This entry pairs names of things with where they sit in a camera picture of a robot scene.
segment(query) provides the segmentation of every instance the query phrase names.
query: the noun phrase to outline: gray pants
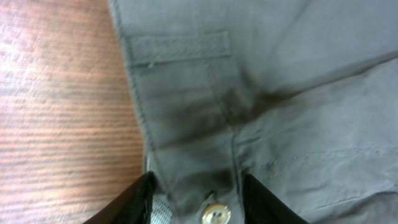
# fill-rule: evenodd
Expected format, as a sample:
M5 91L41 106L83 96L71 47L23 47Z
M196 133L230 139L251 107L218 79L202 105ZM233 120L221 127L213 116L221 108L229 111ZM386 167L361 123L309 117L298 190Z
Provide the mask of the gray pants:
M170 222L199 223L216 192L243 223L245 172L310 223L396 223L398 1L110 8L161 186L154 215L164 203Z

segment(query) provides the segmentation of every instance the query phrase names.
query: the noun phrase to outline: seam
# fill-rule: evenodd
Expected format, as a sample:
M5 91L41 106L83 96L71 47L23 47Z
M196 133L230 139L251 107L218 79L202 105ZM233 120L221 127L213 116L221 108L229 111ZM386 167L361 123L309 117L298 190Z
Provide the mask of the seam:
M117 27L117 33L119 34L118 35L119 40L121 42L123 42L123 47L125 48L124 51L127 55L127 60L130 60L130 59L132 59L132 55L131 55L132 52L131 52L131 48L129 47L128 43L126 42L127 40L125 39L124 31L121 27L120 10L119 10L118 4L116 3L116 0L111 0L111 7L113 7L113 9L114 9L113 16L116 20L115 25ZM161 169L159 158L157 157L157 153L155 151L156 146L153 141L152 133L149 131L149 127L148 127L148 124L146 121L146 116L142 110L141 95L138 91L137 80L136 80L136 75L138 75L138 74L136 72L134 72L134 69L130 66L129 62L127 62L126 69L129 73L128 77L132 83L131 90L132 90L134 98L136 100L135 105L136 105L136 110L138 112L137 118L140 121L141 126L143 128L144 136L146 136L146 138L144 138L144 139L146 139L146 141L149 143L149 145L148 145L149 150L150 150L150 152L153 152L152 153L153 162L157 167L158 173L160 174L159 176L157 176L157 178L163 183L165 190L167 192L170 192L169 183L163 178L165 176L164 171ZM175 204L175 201L173 200L173 198L170 198L169 200L170 200L170 203Z
M311 162L301 162L297 165L290 166L289 168L286 168L286 166L282 166L281 169L283 169L284 172L279 172L277 174L269 175L266 178L273 179L276 177L281 177L284 174L288 173L289 170L295 170L295 169L297 169L299 167L303 167L305 165L318 164L318 163L322 163L322 162L328 162L328 161L333 161L333 160L338 160L338 159L353 158L353 157L370 157L370 156L375 156L375 155L377 155L379 157L385 157L385 156L392 155L392 154L398 155L398 152L385 152L385 153L371 152L370 154L365 154L365 155L360 154L360 152L356 152L356 153L354 153L352 155L348 155L348 156L329 157L329 158L319 159L319 160L315 160L315 161L311 161ZM251 168L261 168L261 167L265 167L265 166L267 166L267 165L258 165L258 166L253 166Z
M193 8L200 8L200 6L197 6L195 4L195 0L192 1L192 6L193 6ZM201 27L202 24L198 20L198 14L195 13L194 11L192 11L192 20L193 20L193 23L194 23L194 26L195 26L195 29L197 30L197 32L201 32L202 30L200 30L200 28L202 28ZM199 44L200 44L200 50L203 51L203 49L204 49L203 40L200 40ZM236 182L236 194L238 195L238 202L239 202L239 205L240 205L240 208L241 208L241 212L243 213L243 216L244 216L243 200L242 200L242 197L241 197L241 189L242 189L241 188L241 177L240 177L239 172L238 172L237 158L236 158L236 153L235 153L236 152L236 150L235 150L236 146L235 145L236 145L237 133L236 133L236 130L235 130L234 126L233 126L233 122L229 119L228 111L225 109L225 107L223 106L222 101L218 98L218 96L217 96L217 94L215 92L215 87L214 87L215 77L214 77L214 73L212 72L212 69L211 69L211 62L209 61L209 59L204 58L203 63L204 63L204 66L205 66L206 76L207 76L207 78L209 80L210 90L211 90L211 95L213 97L213 100L216 103L217 107L220 109L221 115L224 117L224 120L226 121L227 125L231 128L231 134L232 134L232 137L231 137L231 157L232 157L232 166L233 166L232 167L233 168L233 170L232 170L233 171L233 179Z

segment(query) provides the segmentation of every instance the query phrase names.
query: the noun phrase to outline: wood grain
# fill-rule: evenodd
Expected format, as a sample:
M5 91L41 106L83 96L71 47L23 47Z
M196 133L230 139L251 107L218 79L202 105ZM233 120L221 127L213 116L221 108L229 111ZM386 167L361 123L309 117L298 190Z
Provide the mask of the wood grain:
M0 223L82 223L141 157L106 0L0 0Z

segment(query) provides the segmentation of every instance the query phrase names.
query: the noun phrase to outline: white button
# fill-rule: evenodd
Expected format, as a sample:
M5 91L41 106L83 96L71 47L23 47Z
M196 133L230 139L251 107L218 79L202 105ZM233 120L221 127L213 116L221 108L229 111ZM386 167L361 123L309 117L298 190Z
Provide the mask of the white button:
M202 224L227 224L231 210L223 203L214 203L205 208L201 216Z

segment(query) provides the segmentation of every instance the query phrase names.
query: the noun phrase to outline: fabric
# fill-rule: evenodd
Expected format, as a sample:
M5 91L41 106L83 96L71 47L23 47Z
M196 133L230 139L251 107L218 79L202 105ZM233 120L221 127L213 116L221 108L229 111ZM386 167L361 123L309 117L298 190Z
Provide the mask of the fabric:
M398 1L110 0L174 223L242 173L310 223L395 223Z

